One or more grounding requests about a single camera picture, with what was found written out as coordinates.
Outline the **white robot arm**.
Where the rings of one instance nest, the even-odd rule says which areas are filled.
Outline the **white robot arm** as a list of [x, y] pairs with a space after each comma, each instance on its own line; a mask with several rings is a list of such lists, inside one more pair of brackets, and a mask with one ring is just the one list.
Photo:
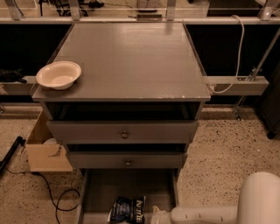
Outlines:
[[280, 224], [280, 178], [265, 171], [242, 183], [236, 206], [153, 207], [149, 224]]

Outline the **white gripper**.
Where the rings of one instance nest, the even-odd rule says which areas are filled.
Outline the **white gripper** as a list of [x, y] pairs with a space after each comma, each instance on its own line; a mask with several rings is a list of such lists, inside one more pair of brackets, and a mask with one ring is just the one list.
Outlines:
[[160, 211], [157, 206], [153, 206], [152, 210], [153, 215], [151, 216], [150, 224], [172, 224], [169, 212]]

